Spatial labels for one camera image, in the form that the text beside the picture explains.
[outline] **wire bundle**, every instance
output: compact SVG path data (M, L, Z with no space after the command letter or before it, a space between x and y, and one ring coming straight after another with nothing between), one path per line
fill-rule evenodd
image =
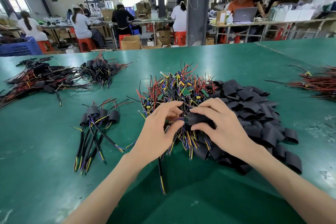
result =
M322 99L336 99L336 67L327 66L323 67L325 71L323 73L318 73L312 75L309 71L305 70L299 66L298 67L304 71L300 76L303 78L303 82L277 82L281 84L286 84L291 87L303 88L306 90L311 90L317 94L314 97L320 97Z
M81 128L77 128L81 131L81 135L80 135L80 143L75 158L75 164L73 167L74 172L76 172L79 168L81 170L81 174L86 175L89 171L90 164L95 158L97 153L99 153L101 161L105 161L103 151L100 146L103 141L103 138L105 138L109 143L111 143L111 145L116 147L122 153L124 152L124 150L128 149L135 143L135 142L132 143L126 148L121 148L114 141L112 141L110 137L106 135L106 132L109 129L109 127L112 124L117 123L120 119L120 112L117 110L117 107L123 104L132 103L132 102L126 102L128 100L126 99L123 102L116 104L115 100L116 98L115 99L109 98L99 106L95 106L94 102L92 103L92 106L85 105L88 107L88 109L86 113L82 115L82 119L80 122ZM104 105L110 102L113 102L114 106L108 110L104 109Z
M13 86L8 93L0 96L0 108L17 99L42 91L56 94L59 105L62 106L60 90L90 90L86 87L87 84L80 85L75 81L81 78L81 75L78 74L78 68L61 65L51 66L48 63L42 63L47 60L50 60L50 57L42 58L39 61L35 59L23 60L17 65L25 65L26 68L18 75L5 81Z
M109 87L112 83L113 76L119 71L125 69L129 64L118 64L117 62L110 62L115 59L104 59L102 53L96 58L84 62L79 70L83 78L88 78L90 84L97 83L100 86Z
M268 100L269 93L254 86L241 86L233 79L223 82L214 81L206 75L193 75L192 72L195 69L191 69L191 65L185 65L175 74L166 75L160 72L163 76L159 79L151 76L147 86L148 92L141 92L140 85L136 90L143 107L139 112L145 119L161 103L174 100L184 102L180 106L182 114L164 125L166 132L173 122L178 120L185 122L175 134L166 155L170 155L173 146L180 141L184 150L188 151L190 159L194 154L203 160L212 156L217 163L232 167L243 175L252 169L244 161L221 150L204 132L191 131L192 125L201 122L207 123L213 129L216 128L214 122L208 117L189 110L207 99L220 98L236 114L245 132L254 142L263 145L275 158L283 161L292 170L302 172L300 158L279 144L282 141L298 143L298 138L294 130L282 127L279 113L274 109L277 103ZM160 156L158 162L161 190L165 194L161 167L163 157L164 154Z

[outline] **green table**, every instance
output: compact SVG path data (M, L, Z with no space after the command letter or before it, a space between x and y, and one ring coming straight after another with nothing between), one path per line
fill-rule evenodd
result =
M295 81L298 65L314 72L320 65L335 65L335 39L291 40L258 44L209 45L105 53L105 58L133 62L114 78L110 89L39 93L0 110L0 222L6 224L61 223L108 175L122 156L103 141L107 160L94 160L86 177L73 173L79 142L78 126L92 100L136 97L149 75L176 72L181 59L198 64L195 73L220 80L236 79L271 93L277 101L285 127L298 132L299 145L287 145L303 163L303 177L336 197L334 130L324 123L334 121L336 105L310 97L309 92L264 80ZM54 55L50 64L79 66L95 53ZM22 71L15 67L27 57L0 59L0 81ZM6 88L0 82L0 89ZM139 135L144 123L138 102L120 107L121 120L108 135L125 147ZM163 172L167 195L160 189L157 162L148 165L130 186L110 223L303 223L295 211L256 171L241 176L234 170L196 156L190 161L181 144L165 156Z

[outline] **blue plastic crate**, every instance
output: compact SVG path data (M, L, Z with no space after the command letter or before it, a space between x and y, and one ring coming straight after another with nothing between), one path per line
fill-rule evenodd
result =
M132 14L133 16L135 16L135 11L134 11L134 8L132 6L125 7L125 10L128 10L128 12L130 14Z
M23 37L27 42L0 45L0 57L42 55L42 51L32 36Z

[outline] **laptop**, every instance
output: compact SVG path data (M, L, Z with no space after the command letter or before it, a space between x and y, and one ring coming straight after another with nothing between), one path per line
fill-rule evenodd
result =
M233 22L253 22L258 7L238 8L234 11Z

